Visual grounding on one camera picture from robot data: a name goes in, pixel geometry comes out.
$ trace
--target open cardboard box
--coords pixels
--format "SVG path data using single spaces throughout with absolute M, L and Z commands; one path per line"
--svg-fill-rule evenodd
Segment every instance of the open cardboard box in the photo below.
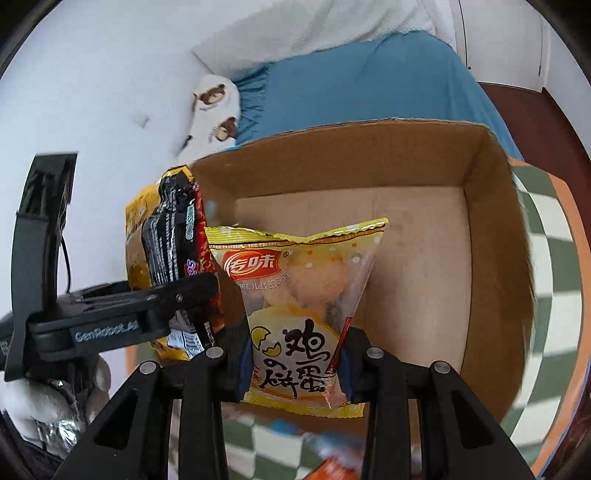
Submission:
M 191 166 L 216 223 L 306 236 L 387 217 L 354 325 L 400 360 L 445 360 L 497 420 L 532 323 L 527 237 L 507 157 L 483 125 L 386 120 L 264 138 Z M 244 315 L 221 273 L 226 323 Z M 311 430 L 363 419 L 246 407 Z

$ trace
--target metal screw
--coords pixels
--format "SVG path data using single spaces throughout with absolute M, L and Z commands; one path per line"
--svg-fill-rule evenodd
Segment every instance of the metal screw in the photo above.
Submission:
M 208 348 L 205 354 L 209 358 L 220 358 L 223 355 L 223 348 L 220 346 L 213 346 Z
M 449 364 L 447 362 L 444 362 L 443 360 L 439 360 L 437 362 L 435 362 L 433 364 L 433 368 L 435 369 L 435 371 L 438 374 L 448 374 L 450 372 L 450 370 L 452 369 Z
M 156 370 L 156 363 L 155 362 L 144 362 L 139 366 L 139 371 L 142 372 L 144 375 L 149 375 Z
M 373 358 L 375 360 L 379 360 L 384 356 L 384 351 L 379 347 L 373 346 L 371 348 L 368 348 L 367 354 L 368 357 Z

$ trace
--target blue bed sheet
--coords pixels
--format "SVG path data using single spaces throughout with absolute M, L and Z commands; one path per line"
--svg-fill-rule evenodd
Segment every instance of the blue bed sheet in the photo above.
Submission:
M 394 34 L 266 64 L 234 79 L 242 116 L 237 144 L 327 124 L 384 118 L 485 124 L 521 158 L 499 112 L 446 43 Z

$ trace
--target white textured blanket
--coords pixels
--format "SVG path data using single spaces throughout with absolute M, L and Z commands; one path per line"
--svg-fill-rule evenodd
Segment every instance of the white textured blanket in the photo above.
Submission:
M 193 53 L 213 73 L 233 78 L 261 63 L 389 33 L 435 35 L 423 2 L 441 1 L 446 0 L 279 0 L 216 32 Z

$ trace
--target reddish brown floor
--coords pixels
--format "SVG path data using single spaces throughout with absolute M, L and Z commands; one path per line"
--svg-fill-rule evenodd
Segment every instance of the reddish brown floor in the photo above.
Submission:
M 482 84 L 527 163 L 563 179 L 573 193 L 591 243 L 591 161 L 550 94 Z

